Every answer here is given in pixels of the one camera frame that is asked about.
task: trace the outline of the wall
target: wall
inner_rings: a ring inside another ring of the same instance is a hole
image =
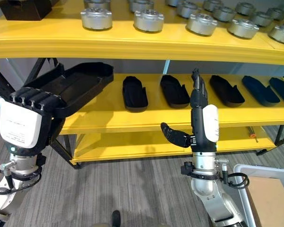
[[[234,8],[242,0],[223,0],[225,6]],[[266,11],[268,7],[284,8],[284,0],[244,0],[255,5],[257,10]],[[0,59],[0,70],[10,84],[19,89],[31,71],[36,58]],[[59,59],[65,68],[70,68],[80,62],[103,61],[113,65],[116,73],[162,73],[164,61],[150,60],[114,60],[114,59]],[[40,73],[44,73],[52,66],[46,63]],[[190,73],[193,68],[199,68],[202,73],[210,74],[243,74],[283,76],[284,66],[206,61],[171,61],[168,73]]]

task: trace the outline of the screwdriver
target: screwdriver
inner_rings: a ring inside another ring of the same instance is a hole
[[[256,142],[259,143],[259,141],[257,140],[257,136],[255,134],[254,128],[252,126],[248,126],[248,132],[249,132],[249,137],[250,138],[255,138]]]

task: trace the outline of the black cable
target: black cable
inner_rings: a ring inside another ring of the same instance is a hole
[[[235,176],[242,176],[242,177],[244,177],[244,179],[242,180],[241,183],[238,183],[238,184],[234,184],[232,181],[229,181],[228,182],[229,187],[234,188],[234,189],[244,189],[244,188],[247,188],[249,186],[250,182],[249,182],[249,178],[246,174],[244,174],[244,173],[233,173],[233,174],[229,174],[228,178],[229,177],[235,177]]]
[[[34,185],[36,185],[41,180],[41,177],[42,177],[42,175],[41,175],[41,173],[39,173],[39,178],[38,178],[38,180],[36,180],[36,182],[34,182],[34,183],[30,184],[30,185],[27,185],[25,187],[21,187],[21,188],[15,189],[15,190],[7,189],[5,192],[0,192],[0,195],[8,195],[8,194],[12,194],[12,193],[19,192],[21,190],[33,187]]]

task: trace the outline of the gray carpet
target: gray carpet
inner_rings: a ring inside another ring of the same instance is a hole
[[[274,139],[278,127],[266,127]],[[28,192],[7,227],[91,227],[108,223],[113,210],[123,227],[207,227],[208,218],[192,194],[190,178],[180,174],[189,157],[127,159],[87,163],[72,169],[51,148],[43,177]],[[9,154],[0,137],[0,163]],[[254,152],[219,155],[237,163],[284,168],[284,145],[262,156]]]

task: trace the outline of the yellow shelf unit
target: yellow shelf unit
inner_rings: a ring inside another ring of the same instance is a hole
[[[214,34],[203,37],[185,29],[186,19],[164,0],[155,9],[165,16],[160,33],[147,34],[133,27],[127,0],[112,1],[113,27],[89,31],[82,27],[83,1],[59,1],[41,21],[0,18],[0,58],[71,57],[232,61],[284,65],[284,45],[258,32],[253,39],[232,36],[219,22]]]
[[[218,152],[274,148],[265,131],[254,127],[258,138],[249,138],[246,127],[222,128],[217,144]],[[190,155],[191,148],[181,148],[169,143],[161,131],[90,133],[77,136],[73,164],[86,161],[123,158],[162,157]]]
[[[142,113],[130,113],[125,109],[122,83],[126,76],[136,76],[146,87],[149,106]],[[93,132],[158,131],[161,122],[174,129],[190,129],[190,106],[172,109],[168,106],[160,87],[160,74],[115,74],[114,81],[82,109],[65,121],[61,134],[86,134]],[[190,94],[193,82],[188,74],[173,75],[185,84]],[[211,75],[202,74],[208,91],[209,103],[219,110],[220,128],[284,124],[284,101],[273,107],[260,105],[243,86],[239,75],[221,75],[230,84],[237,85],[245,103],[236,108],[222,104],[212,90]],[[270,77],[255,77],[268,86]]]

